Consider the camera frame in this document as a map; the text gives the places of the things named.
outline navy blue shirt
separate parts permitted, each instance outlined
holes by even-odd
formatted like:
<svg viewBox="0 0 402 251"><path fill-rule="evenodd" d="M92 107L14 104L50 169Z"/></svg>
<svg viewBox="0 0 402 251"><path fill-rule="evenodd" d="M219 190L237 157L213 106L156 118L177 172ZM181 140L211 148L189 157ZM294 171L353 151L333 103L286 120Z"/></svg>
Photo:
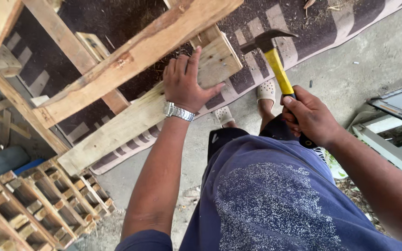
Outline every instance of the navy blue shirt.
<svg viewBox="0 0 402 251"><path fill-rule="evenodd" d="M171 251L141 231L117 251ZM335 185L328 166L295 141L243 136L215 153L180 251L402 250Z"/></svg>

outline forearm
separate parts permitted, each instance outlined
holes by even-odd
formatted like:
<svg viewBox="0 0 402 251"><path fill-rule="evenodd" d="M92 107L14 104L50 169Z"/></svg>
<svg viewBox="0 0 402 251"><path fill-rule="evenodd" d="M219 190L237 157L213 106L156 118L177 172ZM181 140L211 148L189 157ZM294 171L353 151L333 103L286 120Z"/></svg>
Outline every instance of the forearm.
<svg viewBox="0 0 402 251"><path fill-rule="evenodd" d="M402 241L402 171L348 132L328 151L367 198L386 229Z"/></svg>
<svg viewBox="0 0 402 251"><path fill-rule="evenodd" d="M165 120L134 186L125 215L122 239L148 229L170 235L188 125L189 122L178 117Z"/></svg>

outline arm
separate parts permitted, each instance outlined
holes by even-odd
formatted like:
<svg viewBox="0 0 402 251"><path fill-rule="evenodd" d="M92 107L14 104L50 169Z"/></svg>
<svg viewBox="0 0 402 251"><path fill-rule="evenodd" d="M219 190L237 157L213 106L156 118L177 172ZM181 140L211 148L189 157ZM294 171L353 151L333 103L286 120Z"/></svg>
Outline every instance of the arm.
<svg viewBox="0 0 402 251"><path fill-rule="evenodd" d="M197 84L201 48L192 57L171 59L164 70L164 91L175 106L196 113L220 92L224 83L203 90ZM171 221L178 198L181 157L190 123L178 117L165 119L134 186L122 228L121 240L142 230L157 230L170 235Z"/></svg>
<svg viewBox="0 0 402 251"><path fill-rule="evenodd" d="M402 241L402 171L342 128L317 97L299 86L293 88L298 100L283 99L283 117L293 134L299 136L303 131L327 149L367 198L383 226Z"/></svg>

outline hand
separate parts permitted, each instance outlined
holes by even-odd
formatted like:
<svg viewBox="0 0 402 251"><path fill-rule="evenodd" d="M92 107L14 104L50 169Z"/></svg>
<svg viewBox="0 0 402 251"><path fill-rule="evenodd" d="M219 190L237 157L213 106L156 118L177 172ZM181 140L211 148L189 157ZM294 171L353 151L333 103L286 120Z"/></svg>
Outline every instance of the hand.
<svg viewBox="0 0 402 251"><path fill-rule="evenodd" d="M281 105L284 105L282 116L296 137L303 132L316 145L329 149L348 134L320 99L298 85L293 89L297 100L286 96Z"/></svg>
<svg viewBox="0 0 402 251"><path fill-rule="evenodd" d="M224 82L204 90L198 85L198 62L201 47L198 46L189 58L180 55L178 59L171 59L164 70L165 98L192 113L197 113L207 101L218 95Z"/></svg>

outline yellow hammer handle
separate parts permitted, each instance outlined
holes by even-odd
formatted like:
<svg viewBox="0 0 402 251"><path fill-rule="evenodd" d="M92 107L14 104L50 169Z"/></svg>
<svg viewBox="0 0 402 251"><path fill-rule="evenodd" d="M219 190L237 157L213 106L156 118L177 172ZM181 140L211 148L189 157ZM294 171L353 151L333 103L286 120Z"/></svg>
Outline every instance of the yellow hammer handle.
<svg viewBox="0 0 402 251"><path fill-rule="evenodd" d="M279 82L280 89L283 95L293 94L294 90L291 83L283 70L282 62L280 61L279 54L276 49L271 49L265 53L266 60L268 60L274 74L276 75L277 82Z"/></svg>

